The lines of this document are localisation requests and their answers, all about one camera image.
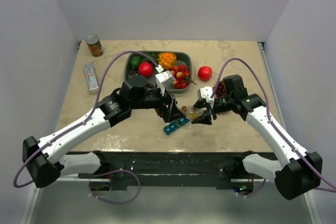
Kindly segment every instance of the marble tabletop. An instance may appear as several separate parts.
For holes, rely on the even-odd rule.
[[[93,57],[84,41],[81,42],[73,68],[67,94],[63,103],[58,129],[63,128],[87,113],[93,106],[96,95],[88,89],[84,64],[93,63],[98,80],[108,62],[126,50],[180,51],[188,54],[196,71],[201,66],[210,66],[213,76],[203,82],[196,76],[197,85],[184,93],[176,94],[178,106],[193,105],[197,90],[214,86],[223,63],[232,57],[244,59],[254,69],[269,95],[270,108],[278,118],[272,92],[265,72],[258,45],[255,41],[181,41],[181,40],[102,40],[104,54]],[[105,79],[101,98],[109,95],[123,82],[124,67],[128,56],[119,58]],[[264,98],[249,70],[240,62],[231,62],[223,76],[242,76],[249,94]],[[271,149],[261,136],[233,112],[218,115],[213,125],[187,125],[171,135],[166,135],[166,124],[154,110],[133,110],[132,116],[111,129],[98,133],[78,145],[74,151],[139,151],[139,152],[268,152]]]

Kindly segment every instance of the tin can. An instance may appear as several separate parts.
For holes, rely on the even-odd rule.
[[[85,42],[88,45],[90,52],[93,56],[98,57],[104,53],[104,49],[101,46],[99,37],[97,35],[89,35],[88,37],[86,37]]]

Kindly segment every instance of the gray wall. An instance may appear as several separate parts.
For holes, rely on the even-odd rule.
[[[264,41],[289,0],[57,0],[77,38]]]
[[[56,0],[0,6],[0,222],[9,224],[19,222],[29,189],[12,186],[22,141],[54,129],[77,45]]]
[[[290,0],[266,42],[287,130],[323,157],[336,183],[336,0]],[[315,191],[323,223],[335,223],[336,195]]]

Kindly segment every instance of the white arm segment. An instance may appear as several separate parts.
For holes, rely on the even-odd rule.
[[[281,127],[281,125],[275,120],[271,115],[271,118],[278,129],[286,136],[286,138],[298,149],[303,155],[307,151],[301,145],[299,145],[294,139]],[[281,167],[290,163],[290,159],[294,158],[298,160],[300,157],[292,151],[291,147],[282,139],[282,137],[276,132],[273,126],[268,122],[266,116],[266,107],[260,106],[252,113],[248,113],[246,117],[246,122],[250,124],[256,131],[263,137],[265,142],[273,150],[274,154],[277,156]]]
[[[81,155],[64,155],[59,162],[64,165],[61,176],[79,173],[92,174],[100,167],[99,157],[93,152]]]
[[[80,119],[64,127],[63,129],[49,136],[40,138],[39,139],[40,143],[38,144],[38,146],[42,147],[43,145],[48,143],[48,141],[53,139],[57,134],[60,134],[61,132],[74,126],[75,124],[84,121],[90,114],[90,112],[91,111],[82,116]],[[48,146],[42,151],[43,154],[48,153],[47,159],[52,164],[58,162],[66,153],[68,153],[70,150],[72,150],[74,147],[76,147],[89,137],[110,128],[110,122],[108,120],[105,120],[104,116],[105,114],[100,110],[100,108],[97,108],[93,113],[91,119],[85,125],[81,125],[76,129],[72,130],[71,132],[60,137],[59,139],[57,139],[50,146]]]
[[[258,154],[251,154],[245,157],[243,165],[248,173],[257,174],[272,183],[274,183],[275,172],[282,169],[278,160],[269,160],[260,157]]]

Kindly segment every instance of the yellow fruit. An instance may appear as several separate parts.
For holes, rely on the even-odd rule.
[[[170,68],[176,65],[176,54],[172,52],[162,52],[159,54],[159,64],[164,70],[170,70]]]

